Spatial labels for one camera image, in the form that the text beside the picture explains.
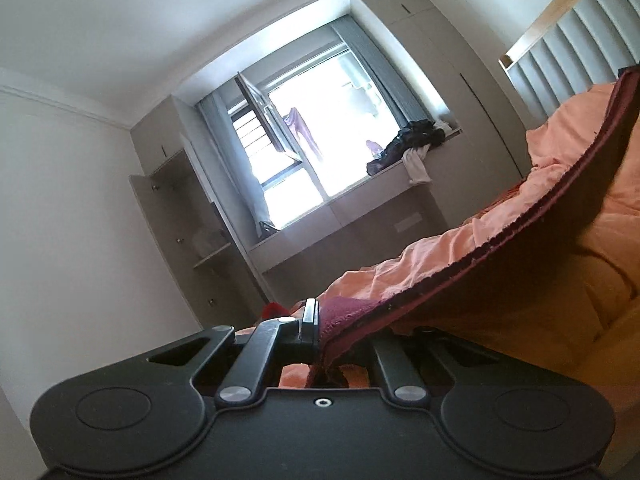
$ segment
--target screw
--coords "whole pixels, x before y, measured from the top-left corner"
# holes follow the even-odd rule
[[[394,395],[404,402],[417,402],[427,396],[427,392],[420,386],[400,386],[394,391]]]
[[[316,402],[315,402],[315,405],[318,406],[319,408],[328,408],[332,404],[333,403],[331,399],[316,399]]]
[[[220,390],[220,399],[225,402],[242,402],[251,397],[251,390],[244,386],[227,386]]]

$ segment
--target gray upholstered headboard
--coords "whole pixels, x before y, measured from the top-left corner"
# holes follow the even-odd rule
[[[542,124],[560,103],[640,62],[640,0],[580,0],[507,73]]]

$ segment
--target black bag on sill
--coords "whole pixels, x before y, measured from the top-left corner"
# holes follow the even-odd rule
[[[434,147],[441,145],[444,142],[444,130],[434,128],[433,125],[433,121],[428,119],[409,121],[380,155],[367,163],[367,174],[373,176],[395,164],[409,148],[421,148],[427,144]]]

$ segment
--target sheer curtain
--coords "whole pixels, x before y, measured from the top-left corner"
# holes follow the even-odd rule
[[[433,121],[389,60],[350,15],[330,25],[367,71],[401,128],[409,121]]]
[[[274,229],[269,208],[222,97],[214,90],[196,107],[209,127],[232,181],[254,217],[258,238],[263,238]]]

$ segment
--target white ceiling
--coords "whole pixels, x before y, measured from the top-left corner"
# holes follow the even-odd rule
[[[0,68],[131,126],[209,61],[310,1],[0,0]]]

